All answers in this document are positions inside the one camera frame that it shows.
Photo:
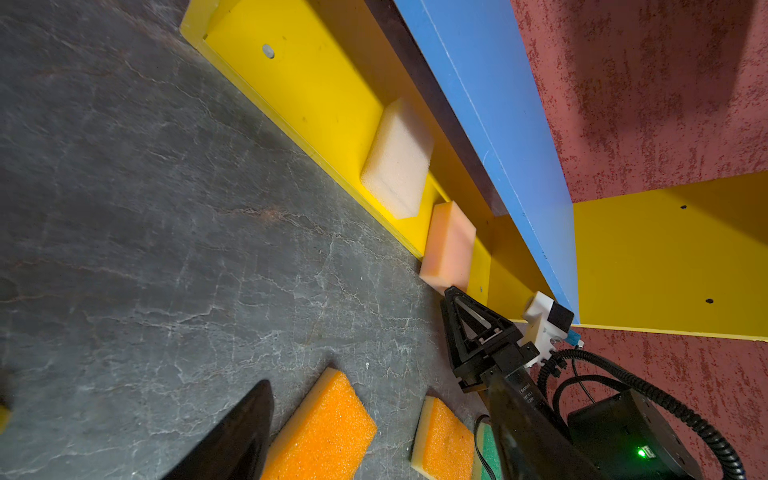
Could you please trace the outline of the cream white sponge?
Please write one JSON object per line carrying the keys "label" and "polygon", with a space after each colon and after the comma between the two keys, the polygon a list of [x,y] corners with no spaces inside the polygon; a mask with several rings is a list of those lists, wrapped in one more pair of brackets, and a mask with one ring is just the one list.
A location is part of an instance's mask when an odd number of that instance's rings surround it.
{"label": "cream white sponge", "polygon": [[433,149],[429,129],[406,99],[384,109],[360,180],[394,219],[419,214]]}

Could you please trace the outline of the green sponge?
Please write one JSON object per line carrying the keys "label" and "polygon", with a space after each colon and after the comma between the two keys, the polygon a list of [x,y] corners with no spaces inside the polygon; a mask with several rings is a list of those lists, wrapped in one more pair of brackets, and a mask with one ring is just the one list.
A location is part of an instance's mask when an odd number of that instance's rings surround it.
{"label": "green sponge", "polygon": [[481,423],[477,432],[477,447],[496,479],[502,479],[502,470],[492,428]]}

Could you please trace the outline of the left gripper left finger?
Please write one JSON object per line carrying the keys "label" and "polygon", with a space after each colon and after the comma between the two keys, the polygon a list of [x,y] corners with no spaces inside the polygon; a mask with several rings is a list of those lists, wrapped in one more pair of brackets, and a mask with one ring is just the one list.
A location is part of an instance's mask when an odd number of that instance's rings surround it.
{"label": "left gripper left finger", "polygon": [[259,479],[274,411],[271,383],[259,381],[164,478]]}

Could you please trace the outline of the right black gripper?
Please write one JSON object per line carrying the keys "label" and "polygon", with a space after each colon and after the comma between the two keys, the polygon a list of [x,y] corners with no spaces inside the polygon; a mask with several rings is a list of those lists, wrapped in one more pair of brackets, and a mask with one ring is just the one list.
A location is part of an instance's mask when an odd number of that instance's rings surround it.
{"label": "right black gripper", "polygon": [[523,398],[571,441],[571,431],[559,412],[558,400],[547,394],[549,378],[565,367],[567,359],[598,366],[600,357],[577,349],[556,351],[540,367],[538,378],[533,379],[523,366],[532,357],[533,344],[518,346],[523,334],[514,323],[455,286],[445,290],[440,306],[449,358],[459,385],[466,393],[479,393],[486,403],[488,414],[480,420],[491,426],[488,387],[482,376],[495,371],[518,388]]}

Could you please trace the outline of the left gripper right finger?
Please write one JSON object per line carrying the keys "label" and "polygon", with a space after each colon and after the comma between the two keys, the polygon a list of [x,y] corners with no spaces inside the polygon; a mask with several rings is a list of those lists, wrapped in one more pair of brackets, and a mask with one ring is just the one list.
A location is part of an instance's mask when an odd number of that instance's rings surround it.
{"label": "left gripper right finger", "polygon": [[490,371],[482,379],[503,479],[605,477],[502,374]]}

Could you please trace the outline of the yellow shelf unit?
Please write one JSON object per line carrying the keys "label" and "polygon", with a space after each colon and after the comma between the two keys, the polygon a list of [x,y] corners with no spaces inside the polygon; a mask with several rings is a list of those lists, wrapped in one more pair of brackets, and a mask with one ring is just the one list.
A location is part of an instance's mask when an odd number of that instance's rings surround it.
{"label": "yellow shelf unit", "polygon": [[[415,257],[476,227],[469,293],[584,327],[767,337],[763,1],[193,1],[183,37]],[[360,176],[384,109],[434,139],[419,214]]]}

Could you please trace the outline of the orange sponge right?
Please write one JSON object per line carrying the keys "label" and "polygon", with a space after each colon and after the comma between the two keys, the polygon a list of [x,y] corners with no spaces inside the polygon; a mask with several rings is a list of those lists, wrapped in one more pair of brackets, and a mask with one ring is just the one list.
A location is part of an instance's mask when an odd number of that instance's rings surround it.
{"label": "orange sponge right", "polygon": [[427,396],[414,439],[411,466],[426,479],[471,479],[472,432],[442,402]]}

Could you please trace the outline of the orange sponge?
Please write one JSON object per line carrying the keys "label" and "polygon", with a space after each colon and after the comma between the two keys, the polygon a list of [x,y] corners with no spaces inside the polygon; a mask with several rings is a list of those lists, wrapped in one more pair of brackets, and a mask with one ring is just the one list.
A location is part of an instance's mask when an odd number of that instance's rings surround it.
{"label": "orange sponge", "polygon": [[348,378],[327,368],[271,444],[263,479],[352,479],[377,433]]}
{"label": "orange sponge", "polygon": [[414,439],[411,466],[426,479],[471,479],[472,432],[442,402],[427,396]]}

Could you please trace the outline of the salmon pink sponge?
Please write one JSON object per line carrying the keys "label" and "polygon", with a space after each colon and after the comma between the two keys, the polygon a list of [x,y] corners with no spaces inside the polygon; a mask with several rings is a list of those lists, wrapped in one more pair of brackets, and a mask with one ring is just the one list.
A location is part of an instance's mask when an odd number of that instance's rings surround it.
{"label": "salmon pink sponge", "polygon": [[476,227],[455,201],[433,208],[419,277],[439,294],[469,284]]}

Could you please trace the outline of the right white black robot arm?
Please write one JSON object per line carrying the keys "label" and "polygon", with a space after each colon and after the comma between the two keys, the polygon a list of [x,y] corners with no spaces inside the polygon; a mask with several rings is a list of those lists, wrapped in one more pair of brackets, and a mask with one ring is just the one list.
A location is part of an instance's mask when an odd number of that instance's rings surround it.
{"label": "right white black robot arm", "polygon": [[574,314],[536,293],[525,308],[527,330],[457,287],[441,302],[449,358],[466,393],[488,412],[475,423],[475,450],[492,479],[699,479],[701,469],[652,402],[610,377],[573,375],[563,383],[595,382],[614,395],[564,416],[562,396],[547,399],[530,371],[568,363],[555,346],[576,340]]}

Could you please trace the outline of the orange sponge left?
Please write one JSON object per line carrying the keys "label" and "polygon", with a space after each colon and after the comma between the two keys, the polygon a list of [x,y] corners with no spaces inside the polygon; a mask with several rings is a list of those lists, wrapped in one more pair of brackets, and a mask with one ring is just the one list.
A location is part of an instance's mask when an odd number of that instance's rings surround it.
{"label": "orange sponge left", "polygon": [[263,479],[352,479],[377,433],[348,378],[327,368],[271,444]]}

